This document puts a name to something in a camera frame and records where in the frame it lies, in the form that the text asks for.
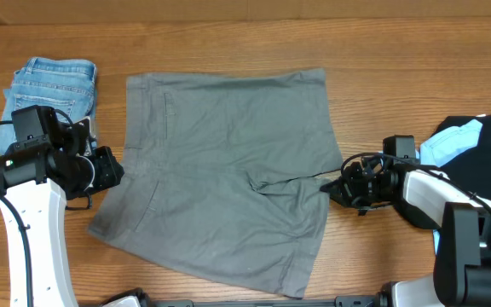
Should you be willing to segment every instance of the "pocket seam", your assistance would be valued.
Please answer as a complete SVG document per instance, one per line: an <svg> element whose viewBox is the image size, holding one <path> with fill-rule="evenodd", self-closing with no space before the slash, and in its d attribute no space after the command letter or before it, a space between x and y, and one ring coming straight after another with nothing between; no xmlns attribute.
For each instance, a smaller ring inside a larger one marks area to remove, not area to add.
<svg viewBox="0 0 491 307"><path fill-rule="evenodd" d="M54 98L48 98L48 97L41 97L41 96L29 96L29 95L23 95L23 94L14 94L14 98L21 98L24 100L30 100L30 101L49 101L49 103L54 103L54 104L59 104L59 105L67 105L70 104L74 105L75 101L74 100L58 100Z"/></svg>
<svg viewBox="0 0 491 307"><path fill-rule="evenodd" d="M160 185L160 181L157 181L157 184L156 186L154 186L153 193L151 194L151 197L149 198L149 201L145 206L145 210L143 211L142 216L137 222L137 225L132 229L133 232L137 233L140 232L143 228L145 228L146 217L149 211L152 211L153 213L157 211L157 208L151 207L151 204L153 203L154 195L157 193L157 190L159 189L159 185Z"/></svg>
<svg viewBox="0 0 491 307"><path fill-rule="evenodd" d="M165 135L164 135L164 140L165 142L169 142L171 138L174 136L175 130L176 130L176 121L177 121L177 116L179 114L177 110L177 105L175 103L174 97L171 93L165 92L163 94L164 97L164 127L165 127Z"/></svg>
<svg viewBox="0 0 491 307"><path fill-rule="evenodd" d="M87 78L92 79L92 77L88 73L84 73L84 72L56 72L56 71L44 70L44 69L40 69L40 68L33 68L32 71L41 72L41 73L52 73L52 74L60 75L60 76L79 75L79 76L85 76Z"/></svg>
<svg viewBox="0 0 491 307"><path fill-rule="evenodd" d="M94 89L92 91L88 90L83 90L79 88L75 88L72 86L66 86L66 85L58 85L58 84L48 84L45 82L38 82L38 81L27 81L27 80L13 80L12 85L26 85L26 86L32 86L32 87L41 87L41 88L48 88L48 89L56 89L56 90L64 90L64 91L71 91L73 93L78 93L78 94L83 94L86 96L93 96L94 95Z"/></svg>

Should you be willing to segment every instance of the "blue jeans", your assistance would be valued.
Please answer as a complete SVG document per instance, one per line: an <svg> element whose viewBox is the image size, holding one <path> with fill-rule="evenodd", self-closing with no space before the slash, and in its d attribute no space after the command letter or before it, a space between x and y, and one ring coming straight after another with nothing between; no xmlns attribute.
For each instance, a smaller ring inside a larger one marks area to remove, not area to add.
<svg viewBox="0 0 491 307"><path fill-rule="evenodd" d="M4 90L2 120L11 120L15 110L33 105L53 107L67 113L73 122L84 116L95 117L94 63L87 60L54 61L32 57L14 72L10 89ZM66 120L58 115L58 120ZM0 126L0 154L16 142L13 125Z"/></svg>

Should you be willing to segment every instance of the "black mount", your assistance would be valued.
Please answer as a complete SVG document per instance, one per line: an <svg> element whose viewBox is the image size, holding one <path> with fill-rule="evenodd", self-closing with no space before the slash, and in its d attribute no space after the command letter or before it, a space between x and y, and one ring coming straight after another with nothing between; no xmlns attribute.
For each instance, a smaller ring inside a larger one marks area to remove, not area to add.
<svg viewBox="0 0 491 307"><path fill-rule="evenodd" d="M437 297L450 306L491 306L491 216L447 203L433 272Z"/></svg>
<svg viewBox="0 0 491 307"><path fill-rule="evenodd" d="M383 146L384 154L401 158L411 165L391 158L363 157L361 162L345 167L339 179L322 186L320 191L329 193L329 197L341 206L358 210L360 216L377 206L392 205L413 226L438 229L425 213L402 198L406 174L420 167L414 137L386 137ZM422 168L437 169L426 165Z"/></svg>
<svg viewBox="0 0 491 307"><path fill-rule="evenodd" d="M191 300L152 301L140 288L120 293L102 304L81 305L81 307L99 307L121 298L135 296L141 307L376 307L374 296L339 296L335 299L293 299L293 300L258 300L236 302L200 302Z"/></svg>

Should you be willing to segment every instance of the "light blue fabric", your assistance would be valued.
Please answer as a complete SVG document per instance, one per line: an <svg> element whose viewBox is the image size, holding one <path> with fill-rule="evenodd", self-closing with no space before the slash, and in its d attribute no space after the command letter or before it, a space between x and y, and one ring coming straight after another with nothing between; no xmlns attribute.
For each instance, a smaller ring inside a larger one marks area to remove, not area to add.
<svg viewBox="0 0 491 307"><path fill-rule="evenodd" d="M36 104L60 109L74 122L86 115L94 119L95 77L96 66L87 60L33 57L14 72L10 89L3 91L6 102L2 120L11 120L13 111ZM66 121L60 115L58 119ZM13 142L16 142L13 125L0 126L0 154L5 154Z"/></svg>
<svg viewBox="0 0 491 307"><path fill-rule="evenodd" d="M420 163L445 165L465 150L476 147L481 129L482 123L473 119L460 127L450 127L435 134L420 146Z"/></svg>

